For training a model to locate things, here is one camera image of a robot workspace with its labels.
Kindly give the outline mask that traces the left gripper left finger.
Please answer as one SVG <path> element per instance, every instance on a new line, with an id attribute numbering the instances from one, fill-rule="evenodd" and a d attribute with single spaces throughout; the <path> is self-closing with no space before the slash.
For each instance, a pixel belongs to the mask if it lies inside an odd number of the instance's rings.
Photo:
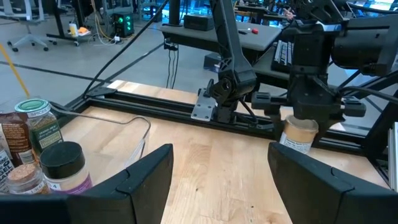
<path id="1" fill-rule="evenodd" d="M 5 195 L 1 223 L 160 224 L 174 148 L 164 144 L 82 194 Z"/>

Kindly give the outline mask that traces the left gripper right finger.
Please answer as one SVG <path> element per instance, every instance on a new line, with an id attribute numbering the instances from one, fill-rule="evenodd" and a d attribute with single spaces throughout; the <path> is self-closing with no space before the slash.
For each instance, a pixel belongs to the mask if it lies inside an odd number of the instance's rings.
<path id="1" fill-rule="evenodd" d="M 267 159 L 293 223 L 397 223 L 397 192 L 360 179 L 278 142 Z"/>

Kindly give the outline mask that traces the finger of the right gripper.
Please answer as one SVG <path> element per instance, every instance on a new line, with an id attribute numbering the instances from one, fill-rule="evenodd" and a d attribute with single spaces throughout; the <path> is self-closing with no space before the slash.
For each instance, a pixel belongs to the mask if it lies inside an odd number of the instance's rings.
<path id="1" fill-rule="evenodd" d="M 282 132 L 284 130 L 284 122 L 281 120 L 281 115 L 280 113 L 278 114 L 271 114 L 270 119 L 272 121 L 272 124 L 274 126 L 274 137 L 276 141 L 280 140 L 280 137 L 282 135 Z"/>
<path id="2" fill-rule="evenodd" d="M 316 146 L 330 128 L 329 121 L 317 121 L 317 124 L 318 124 L 318 132 L 316 133 L 313 139 L 312 146 Z"/>

